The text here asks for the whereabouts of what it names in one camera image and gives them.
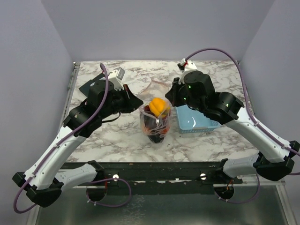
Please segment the clear pink zip top bag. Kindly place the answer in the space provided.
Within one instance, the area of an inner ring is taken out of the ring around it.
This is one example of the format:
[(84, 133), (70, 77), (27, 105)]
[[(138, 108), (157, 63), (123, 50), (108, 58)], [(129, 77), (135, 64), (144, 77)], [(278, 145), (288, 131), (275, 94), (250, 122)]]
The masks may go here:
[(144, 101), (139, 108), (141, 130), (153, 143), (161, 143), (171, 127), (171, 104), (165, 97), (168, 90), (165, 83), (151, 79), (139, 94)]

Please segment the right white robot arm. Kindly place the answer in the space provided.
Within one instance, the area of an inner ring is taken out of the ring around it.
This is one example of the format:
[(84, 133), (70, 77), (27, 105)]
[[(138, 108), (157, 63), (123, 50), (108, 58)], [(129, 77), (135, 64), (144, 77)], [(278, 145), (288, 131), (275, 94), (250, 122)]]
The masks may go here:
[(215, 172), (218, 182), (226, 183), (231, 178), (251, 174), (278, 181), (291, 174), (292, 158), (299, 151), (300, 144), (267, 136), (263, 132), (265, 126), (251, 120), (241, 100), (229, 92), (215, 91), (209, 75), (195, 70), (184, 78), (176, 77), (165, 97), (174, 107), (187, 105), (233, 129), (259, 150), (249, 157), (223, 159), (221, 168)]

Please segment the yellow toy bell pepper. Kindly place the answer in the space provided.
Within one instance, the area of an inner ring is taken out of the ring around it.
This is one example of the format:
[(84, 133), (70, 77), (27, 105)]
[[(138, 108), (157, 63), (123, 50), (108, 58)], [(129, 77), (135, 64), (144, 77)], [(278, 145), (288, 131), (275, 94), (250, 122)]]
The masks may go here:
[(149, 109), (156, 117), (163, 114), (167, 108), (167, 103), (161, 98), (156, 97), (149, 103)]

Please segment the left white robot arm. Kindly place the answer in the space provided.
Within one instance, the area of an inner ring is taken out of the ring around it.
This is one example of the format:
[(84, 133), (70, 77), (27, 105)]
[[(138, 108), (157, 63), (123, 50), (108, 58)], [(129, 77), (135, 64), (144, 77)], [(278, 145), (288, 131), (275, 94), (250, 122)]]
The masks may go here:
[(53, 204), (65, 190), (84, 183), (103, 183), (107, 173), (95, 160), (62, 173), (59, 170), (75, 149), (107, 122), (107, 117), (132, 113), (142, 105), (143, 101), (126, 84), (116, 88), (111, 81), (96, 81), (88, 97), (69, 112), (41, 158), (27, 171), (17, 172), (12, 180), (26, 191), (35, 205), (44, 208)]

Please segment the dark red toy grapes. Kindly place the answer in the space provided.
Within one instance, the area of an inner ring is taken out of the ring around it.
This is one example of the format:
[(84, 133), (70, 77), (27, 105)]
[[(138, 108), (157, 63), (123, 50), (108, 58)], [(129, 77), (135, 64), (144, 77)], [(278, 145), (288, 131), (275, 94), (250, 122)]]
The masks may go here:
[(150, 113), (150, 107), (148, 105), (146, 105), (144, 107), (144, 111), (147, 112), (147, 113)]

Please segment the dark purple toy eggplant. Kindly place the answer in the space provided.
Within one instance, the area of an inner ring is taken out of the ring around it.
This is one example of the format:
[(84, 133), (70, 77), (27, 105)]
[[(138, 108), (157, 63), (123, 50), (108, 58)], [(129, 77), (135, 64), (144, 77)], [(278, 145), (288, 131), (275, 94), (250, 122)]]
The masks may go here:
[(151, 133), (150, 135), (148, 135), (148, 138), (153, 143), (161, 143), (165, 138), (165, 134), (155, 132), (155, 133)]

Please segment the orange toy pumpkin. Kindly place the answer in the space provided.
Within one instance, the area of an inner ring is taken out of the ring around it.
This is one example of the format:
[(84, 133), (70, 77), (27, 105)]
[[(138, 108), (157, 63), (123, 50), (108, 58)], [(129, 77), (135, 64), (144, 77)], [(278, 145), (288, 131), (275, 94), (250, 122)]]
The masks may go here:
[(160, 130), (159, 133), (165, 135), (168, 133), (169, 129), (170, 129), (170, 127), (164, 127)]

